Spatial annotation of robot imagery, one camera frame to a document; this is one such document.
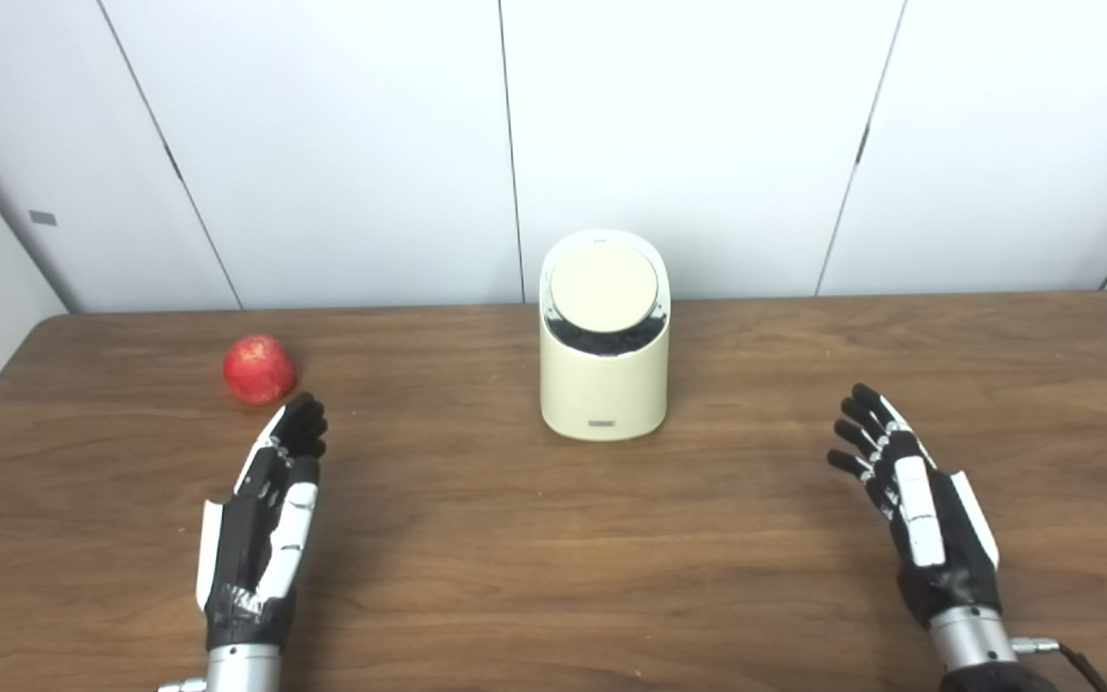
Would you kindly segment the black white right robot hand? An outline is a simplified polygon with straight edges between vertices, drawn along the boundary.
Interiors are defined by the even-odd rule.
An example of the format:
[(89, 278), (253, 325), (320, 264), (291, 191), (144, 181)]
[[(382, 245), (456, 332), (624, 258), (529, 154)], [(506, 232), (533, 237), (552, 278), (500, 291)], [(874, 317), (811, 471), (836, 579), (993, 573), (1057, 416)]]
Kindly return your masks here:
[(861, 483), (888, 525), (899, 559), (898, 591), (923, 628), (948, 610), (1002, 611), (1000, 552), (962, 469), (939, 469), (922, 440), (889, 400), (856, 383), (834, 431), (852, 452), (827, 463)]

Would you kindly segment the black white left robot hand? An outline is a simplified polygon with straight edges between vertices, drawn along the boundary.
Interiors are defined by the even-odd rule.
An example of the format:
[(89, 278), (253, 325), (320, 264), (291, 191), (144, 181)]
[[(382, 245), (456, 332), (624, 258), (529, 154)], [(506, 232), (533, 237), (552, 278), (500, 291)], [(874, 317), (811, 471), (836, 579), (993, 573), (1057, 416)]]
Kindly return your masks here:
[(196, 601), (207, 650), (288, 644), (325, 430), (319, 399), (291, 399), (255, 438), (229, 500), (204, 504)]

